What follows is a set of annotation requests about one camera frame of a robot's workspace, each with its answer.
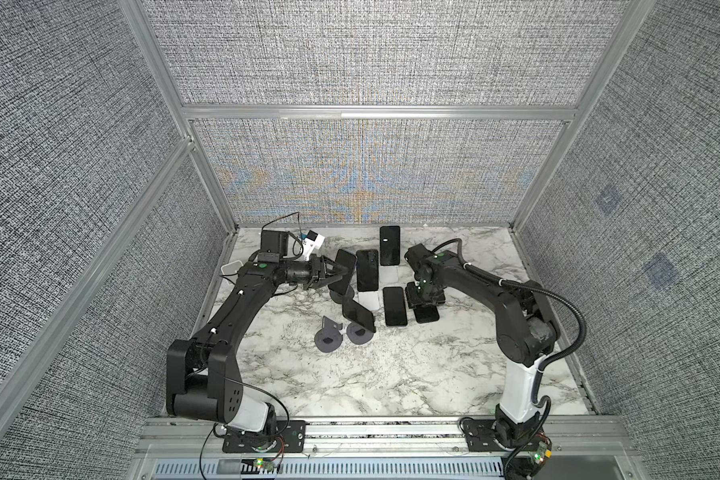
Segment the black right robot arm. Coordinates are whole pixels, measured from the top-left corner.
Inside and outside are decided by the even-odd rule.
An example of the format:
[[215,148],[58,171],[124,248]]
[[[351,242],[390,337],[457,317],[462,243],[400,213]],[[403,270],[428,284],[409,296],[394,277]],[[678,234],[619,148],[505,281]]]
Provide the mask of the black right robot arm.
[[442,305],[444,291],[455,289],[486,306],[495,317],[495,339],[507,359],[505,386],[495,409],[496,442],[504,449],[531,439],[541,425],[538,368],[557,342],[557,331],[544,317],[526,285],[511,287],[493,274],[472,266],[457,253],[436,252],[422,244],[410,247],[405,260],[414,273],[414,308]]

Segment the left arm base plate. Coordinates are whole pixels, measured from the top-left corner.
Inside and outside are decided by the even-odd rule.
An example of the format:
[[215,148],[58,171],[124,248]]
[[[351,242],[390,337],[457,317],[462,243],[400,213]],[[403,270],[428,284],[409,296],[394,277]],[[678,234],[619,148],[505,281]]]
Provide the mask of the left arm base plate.
[[306,440],[308,423],[304,420],[277,421],[272,434],[229,431],[223,439],[224,453],[263,454],[302,453]]

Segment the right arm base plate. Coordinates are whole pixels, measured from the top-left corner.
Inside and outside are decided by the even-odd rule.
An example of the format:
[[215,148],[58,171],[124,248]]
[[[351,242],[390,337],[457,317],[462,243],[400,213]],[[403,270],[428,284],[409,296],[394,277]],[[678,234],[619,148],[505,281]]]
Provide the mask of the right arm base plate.
[[469,452],[503,451],[503,447],[497,441],[494,424],[495,420],[492,418],[462,417],[458,420],[457,426],[464,436]]

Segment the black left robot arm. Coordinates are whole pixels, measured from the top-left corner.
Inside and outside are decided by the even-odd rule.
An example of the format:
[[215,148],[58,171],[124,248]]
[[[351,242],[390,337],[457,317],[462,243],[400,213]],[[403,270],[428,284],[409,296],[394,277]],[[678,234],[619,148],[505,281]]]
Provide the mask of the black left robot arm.
[[174,417],[205,420],[274,438],[281,434],[274,395],[242,381],[237,352],[259,311],[283,284],[305,290],[336,284],[350,269],[325,256],[303,260],[289,252],[295,237],[265,229],[260,247],[238,270],[235,287],[218,311],[188,340],[174,341],[166,359],[166,410]]

